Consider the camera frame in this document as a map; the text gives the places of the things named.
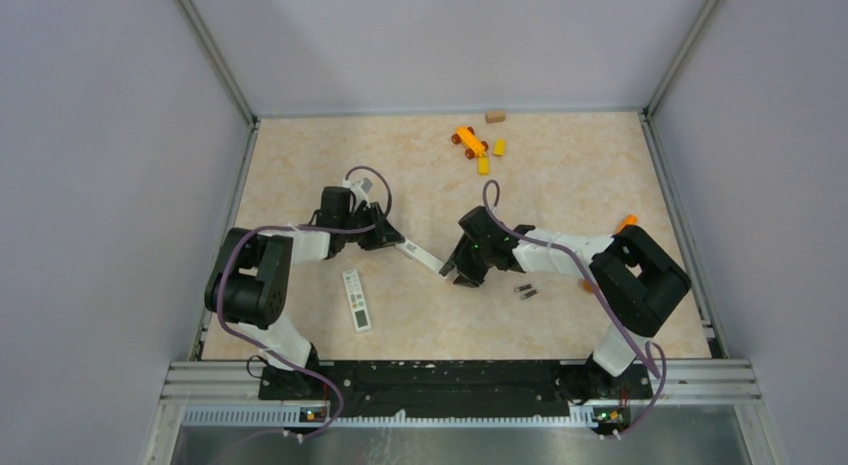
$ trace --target remote control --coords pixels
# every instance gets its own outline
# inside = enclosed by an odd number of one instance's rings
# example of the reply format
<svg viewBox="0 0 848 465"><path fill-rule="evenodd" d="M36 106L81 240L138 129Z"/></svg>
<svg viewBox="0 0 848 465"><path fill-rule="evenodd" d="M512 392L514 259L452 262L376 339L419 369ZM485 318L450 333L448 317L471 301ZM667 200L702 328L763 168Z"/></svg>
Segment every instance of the remote control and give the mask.
<svg viewBox="0 0 848 465"><path fill-rule="evenodd" d="M348 270L342 274L342 278L345 282L350 313L353 316L353 327L357 332L371 330L371 317L368 315L368 307L365 305L365 297L362 295L359 273L355 269Z"/></svg>

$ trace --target white wall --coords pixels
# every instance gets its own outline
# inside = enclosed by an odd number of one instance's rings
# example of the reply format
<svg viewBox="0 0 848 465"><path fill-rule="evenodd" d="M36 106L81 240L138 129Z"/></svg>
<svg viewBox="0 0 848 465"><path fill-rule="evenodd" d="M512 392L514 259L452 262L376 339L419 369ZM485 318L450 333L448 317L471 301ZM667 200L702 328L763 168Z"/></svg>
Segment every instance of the white wall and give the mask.
<svg viewBox="0 0 848 465"><path fill-rule="evenodd" d="M848 0L728 0L658 118L725 342L792 463L844 463Z"/></svg>
<svg viewBox="0 0 848 465"><path fill-rule="evenodd" d="M194 0L259 115L641 108L705 0Z"/></svg>
<svg viewBox="0 0 848 465"><path fill-rule="evenodd" d="M0 0L0 450L137 463L246 126L172 0Z"/></svg>

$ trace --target metal frame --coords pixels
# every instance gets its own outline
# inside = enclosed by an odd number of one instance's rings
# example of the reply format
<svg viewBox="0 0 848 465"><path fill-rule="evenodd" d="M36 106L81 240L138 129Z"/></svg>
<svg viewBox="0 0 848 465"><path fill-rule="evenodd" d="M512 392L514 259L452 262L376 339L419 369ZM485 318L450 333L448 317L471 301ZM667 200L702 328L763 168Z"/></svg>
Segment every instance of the metal frame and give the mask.
<svg viewBox="0 0 848 465"><path fill-rule="evenodd" d="M662 143L653 126L653 118L662 106L668 91L673 87L677 77L685 68L689 57L697 48L704 30L715 16L716 11L723 1L706 1L656 92L644 110L639 114L651 159L657 173L657 179L683 255L684 265L689 273L692 274L694 283L693 293L699 306L702 323L705 327L708 342L711 343L711 350L714 357L724 357L724 352L718 341L718 338L722 336L721 326L716 321L715 314L711 310L710 304L713 302L709 296L709 287L705 286L704 277L701 273L703 267L699 261L700 255L698 254L695 241L689 232L690 226L679 202L676 192L677 188L675 187ZM180 7L189 28L194 33L198 44L209 59L210 66L215 71L222 86L242 117L251 127L245 145L242 163L240 164L238 180L230 201L230 211L225 224L226 230L235 222L253 149L258 136L260 122L251 111L244 94L241 92L237 81L227 66L215 40L200 17L193 1L175 0L175 2ZM189 354L189 360L199 358L202 352L201 344L205 339L205 333L210 319L211 314L204 311L203 320L198 331L198 340ZM563 364L570 362L576 363L578 361L563 361ZM254 369L254 372L261 373L263 366L261 363L254 363L251 365L251 368ZM755 465L785 463L784 455L777 442L776 434L764 407L756 377L747 359L669 360L668 366L668 381L661 400L657 402L657 406L732 405L735 407L742 436L752 463ZM263 410L285 411L285 404L259 401L257 398L259 385L259 379L253 378L246 373L245 363L243 361L188 361L172 363L160 397L153 428L148 440L144 463L150 465L170 463L174 450L178 446L177 440L180 426L187 416L192 420L190 422L192 424L207 420L210 422L210 425L268 425L268 415L263 415L262 413L251 414L250 412ZM590 408L595 406L614 406L615 403L611 402L609 400L595 400L588 402L586 406ZM644 404L645 401L634 400L633 403L640 405ZM218 411L220 413L210 413L210 411ZM586 417L586 415L581 415L583 412L583 410L576 410L576 415L562 417L559 421L557 419L534 421L528 418L526 420L507 421L506 423L511 427L547 427L552 425L586 426L586 422L581 421ZM275 426L286 424L285 420L280 419L280 417L291 419L291 414L282 413L273 415L271 418L277 420L273 422ZM386 417L385 419L369 419L364 421L357 419L344 420L347 421L340 422L341 426L480 427L497 426L500 423L493 421L493 419L474 419L468 421L427 419L428 421L424 423L420 421L421 419L408 419L406 417Z"/></svg>

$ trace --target wooden block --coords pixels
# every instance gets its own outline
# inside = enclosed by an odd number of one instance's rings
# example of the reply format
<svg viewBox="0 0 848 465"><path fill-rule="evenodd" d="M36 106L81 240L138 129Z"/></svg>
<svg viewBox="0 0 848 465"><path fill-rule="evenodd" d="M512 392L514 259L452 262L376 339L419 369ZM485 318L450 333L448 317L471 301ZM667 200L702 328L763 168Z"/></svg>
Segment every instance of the wooden block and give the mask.
<svg viewBox="0 0 848 465"><path fill-rule="evenodd" d="M486 112L486 123L498 123L506 120L506 111L490 110Z"/></svg>
<svg viewBox="0 0 848 465"><path fill-rule="evenodd" d="M489 174L489 157L485 155L477 157L477 173L480 175Z"/></svg>
<svg viewBox="0 0 848 465"><path fill-rule="evenodd" d="M496 157L503 157L503 152L506 151L506 140L503 138L499 138L495 140L495 151L494 154Z"/></svg>

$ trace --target black wire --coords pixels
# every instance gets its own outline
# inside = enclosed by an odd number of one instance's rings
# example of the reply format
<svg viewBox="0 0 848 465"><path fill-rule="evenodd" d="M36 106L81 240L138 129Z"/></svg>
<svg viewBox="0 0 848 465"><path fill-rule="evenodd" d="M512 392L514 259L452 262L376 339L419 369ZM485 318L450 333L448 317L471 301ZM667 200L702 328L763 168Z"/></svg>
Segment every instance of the black wire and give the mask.
<svg viewBox="0 0 848 465"><path fill-rule="evenodd" d="M254 358L259 360L260 362L264 363L266 367L269 366L268 360L265 360L265 357L263 357L261 355L251 355L247 359L247 361L244 362L244 368L247 370L247 374L250 375L253 378L260 378L261 379L262 378L261 375L257 377L256 375L254 375L253 373L250 372L250 364L251 364L251 362L253 362Z"/></svg>

